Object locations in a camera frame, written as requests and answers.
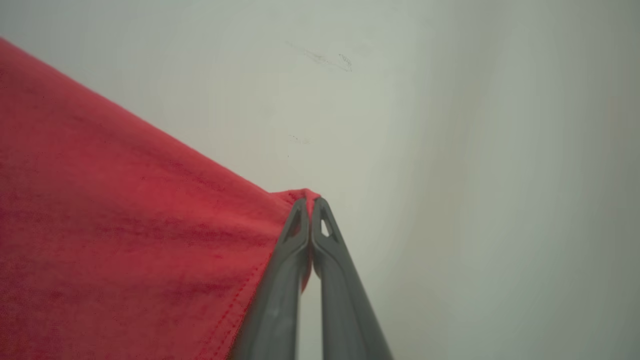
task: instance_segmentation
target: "white wall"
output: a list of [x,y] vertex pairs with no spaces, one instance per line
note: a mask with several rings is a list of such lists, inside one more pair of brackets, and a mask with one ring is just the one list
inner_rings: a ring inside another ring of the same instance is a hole
[[[0,35],[322,193],[397,359],[640,357],[637,1],[3,0]],[[302,311],[320,359],[315,278]]]

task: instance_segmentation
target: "red fabric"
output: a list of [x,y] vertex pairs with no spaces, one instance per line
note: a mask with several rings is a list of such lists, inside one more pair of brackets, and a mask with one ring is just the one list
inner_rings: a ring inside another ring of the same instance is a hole
[[0,39],[0,358],[225,358],[304,196]]

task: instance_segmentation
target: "wall stain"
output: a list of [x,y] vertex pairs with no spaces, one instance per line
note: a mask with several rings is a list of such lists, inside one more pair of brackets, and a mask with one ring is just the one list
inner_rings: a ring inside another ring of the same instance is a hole
[[301,145],[309,145],[311,143],[311,139],[309,139],[309,138],[300,139],[297,136],[291,135],[291,134],[289,134],[288,137],[289,137],[289,142],[291,142],[291,143],[298,143],[298,144],[301,144]]
[[316,64],[324,65],[326,67],[335,67],[344,72],[353,71],[353,69],[351,68],[351,60],[344,54],[338,54],[338,56],[340,57],[339,61],[331,61],[327,59],[326,56],[314,53],[313,51],[309,51],[308,49],[305,49],[302,46],[298,46],[288,41],[286,43],[291,49],[294,49],[297,52],[301,53],[302,55],[306,56],[307,58],[310,58]]

